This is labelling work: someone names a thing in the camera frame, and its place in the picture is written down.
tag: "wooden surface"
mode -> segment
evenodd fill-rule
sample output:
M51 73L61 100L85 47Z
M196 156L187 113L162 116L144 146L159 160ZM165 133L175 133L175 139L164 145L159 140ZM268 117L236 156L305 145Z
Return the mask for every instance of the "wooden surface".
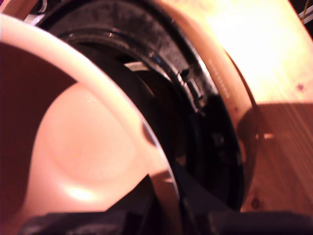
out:
M265 135L242 211L313 214L313 43L289 2L162 1L214 36L258 104Z

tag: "wood grain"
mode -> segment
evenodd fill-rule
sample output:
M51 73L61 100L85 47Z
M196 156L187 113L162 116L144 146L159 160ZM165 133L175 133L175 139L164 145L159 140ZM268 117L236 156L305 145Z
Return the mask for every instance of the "wood grain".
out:
M204 35L214 37L239 67L260 108L258 124L267 135L258 146L243 211L313 214L313 43L289 2L162 4L187 15Z

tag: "wooden board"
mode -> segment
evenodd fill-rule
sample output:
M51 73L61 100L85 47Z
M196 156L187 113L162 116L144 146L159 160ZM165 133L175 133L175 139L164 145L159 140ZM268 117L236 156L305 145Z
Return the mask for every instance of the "wooden board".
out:
M215 38L239 67L260 108L265 136L242 210L313 214L313 43L289 2L162 3Z

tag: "curved white edge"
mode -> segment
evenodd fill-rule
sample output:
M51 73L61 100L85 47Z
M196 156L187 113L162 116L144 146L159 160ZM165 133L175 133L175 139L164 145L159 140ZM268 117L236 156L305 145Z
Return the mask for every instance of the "curved white edge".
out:
M147 127L149 134L157 146L160 156L164 160L164 166L166 166L165 170L169 172L172 178L175 193L179 200L179 190L174 174L151 127L142 113L107 74L101 71L84 55L46 31L3 14L0 15L0 22L2 43L28 51L53 64L76 81L82 83L88 89L93 91L118 119L122 119L122 123L128 122L127 117L118 114L127 113L139 117L141 119L140 121ZM103 89L109 92L111 91L110 94L104 95ZM123 105L123 110L118 110L118 113L116 110L113 111L113 105L110 104L111 99L115 100L115 103Z

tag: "light wood panel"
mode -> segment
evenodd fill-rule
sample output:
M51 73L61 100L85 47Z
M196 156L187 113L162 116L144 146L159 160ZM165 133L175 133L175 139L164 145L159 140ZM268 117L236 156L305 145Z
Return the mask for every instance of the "light wood panel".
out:
M266 135L243 211L313 214L313 43L289 2L162 2L228 52L261 111L258 124Z

